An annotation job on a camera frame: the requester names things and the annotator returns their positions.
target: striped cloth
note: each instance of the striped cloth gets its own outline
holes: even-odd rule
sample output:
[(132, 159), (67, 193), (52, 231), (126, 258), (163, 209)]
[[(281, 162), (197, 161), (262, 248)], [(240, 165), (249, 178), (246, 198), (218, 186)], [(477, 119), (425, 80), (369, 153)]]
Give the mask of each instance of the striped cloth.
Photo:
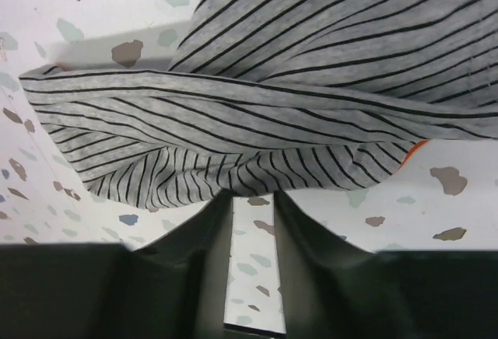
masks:
[(498, 0), (201, 0), (167, 71), (21, 77), (88, 190), (139, 208), (387, 179), (498, 137)]

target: striped shirt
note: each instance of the striped shirt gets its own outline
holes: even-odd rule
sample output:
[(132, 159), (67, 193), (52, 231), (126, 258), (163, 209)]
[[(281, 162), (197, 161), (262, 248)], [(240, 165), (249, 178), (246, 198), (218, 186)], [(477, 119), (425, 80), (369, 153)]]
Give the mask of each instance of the striped shirt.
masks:
[(201, 0), (168, 70), (21, 76), (99, 196), (139, 208), (387, 179), (498, 137), (498, 0)]

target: folded garment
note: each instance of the folded garment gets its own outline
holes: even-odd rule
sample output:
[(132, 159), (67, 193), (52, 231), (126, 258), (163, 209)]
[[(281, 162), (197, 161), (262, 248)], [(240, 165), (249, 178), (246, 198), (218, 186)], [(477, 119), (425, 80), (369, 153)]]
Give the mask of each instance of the folded garment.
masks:
[(139, 208), (387, 179), (498, 137), (498, 0), (201, 0), (168, 70), (21, 76), (99, 196)]

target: black object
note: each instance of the black object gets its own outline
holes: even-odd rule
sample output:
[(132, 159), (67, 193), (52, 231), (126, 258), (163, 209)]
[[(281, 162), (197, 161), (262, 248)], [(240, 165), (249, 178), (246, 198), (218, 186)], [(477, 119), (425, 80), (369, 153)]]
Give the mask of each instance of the black object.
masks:
[(223, 323), (232, 195), (147, 247), (0, 247), (0, 338), (498, 338), (497, 252), (367, 253), (275, 193), (287, 334)]

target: blue speckle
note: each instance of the blue speckle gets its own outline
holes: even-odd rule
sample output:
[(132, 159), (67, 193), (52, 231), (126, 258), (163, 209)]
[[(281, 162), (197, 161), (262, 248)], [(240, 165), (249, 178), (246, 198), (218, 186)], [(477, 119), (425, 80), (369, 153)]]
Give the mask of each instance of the blue speckle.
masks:
[(126, 225), (132, 226), (137, 223), (139, 217), (137, 215), (121, 215), (119, 216), (119, 221)]

